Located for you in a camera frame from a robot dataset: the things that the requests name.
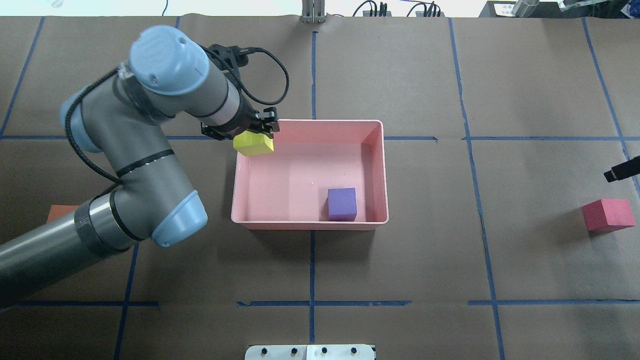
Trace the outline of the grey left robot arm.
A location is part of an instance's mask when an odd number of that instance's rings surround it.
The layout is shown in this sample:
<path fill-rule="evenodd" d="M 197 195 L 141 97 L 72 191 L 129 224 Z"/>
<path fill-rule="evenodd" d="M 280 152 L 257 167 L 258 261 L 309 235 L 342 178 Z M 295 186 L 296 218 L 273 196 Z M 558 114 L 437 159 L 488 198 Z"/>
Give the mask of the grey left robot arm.
<path fill-rule="evenodd" d="M 145 29 L 128 57 L 60 109 L 68 143 L 110 180 L 103 193 L 1 246 L 1 308 L 121 255 L 151 239 L 169 248 L 207 221 L 162 124 L 186 113 L 217 141 L 243 132 L 274 137 L 275 101 L 258 101 L 242 83 L 248 56 L 261 47 L 204 47 L 168 25 Z"/>

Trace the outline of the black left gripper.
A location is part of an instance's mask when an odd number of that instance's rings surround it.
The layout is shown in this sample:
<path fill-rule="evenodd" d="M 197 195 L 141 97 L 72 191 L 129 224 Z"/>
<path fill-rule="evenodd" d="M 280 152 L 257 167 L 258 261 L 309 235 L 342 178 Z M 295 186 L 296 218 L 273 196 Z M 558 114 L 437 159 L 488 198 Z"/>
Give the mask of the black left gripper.
<path fill-rule="evenodd" d="M 240 111 L 224 124 L 216 124 L 214 116 L 201 117 L 201 134 L 215 141 L 232 140 L 243 132 L 263 134 L 274 139 L 281 130 L 276 107 L 265 108 L 262 112 Z"/>

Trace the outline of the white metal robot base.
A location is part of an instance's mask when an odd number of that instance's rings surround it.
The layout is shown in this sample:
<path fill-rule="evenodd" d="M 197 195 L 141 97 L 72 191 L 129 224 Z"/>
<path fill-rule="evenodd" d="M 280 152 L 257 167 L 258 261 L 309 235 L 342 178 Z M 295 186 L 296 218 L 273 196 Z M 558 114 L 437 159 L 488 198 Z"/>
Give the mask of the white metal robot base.
<path fill-rule="evenodd" d="M 252 345 L 245 360 L 376 360 L 369 344 L 272 344 Z"/>

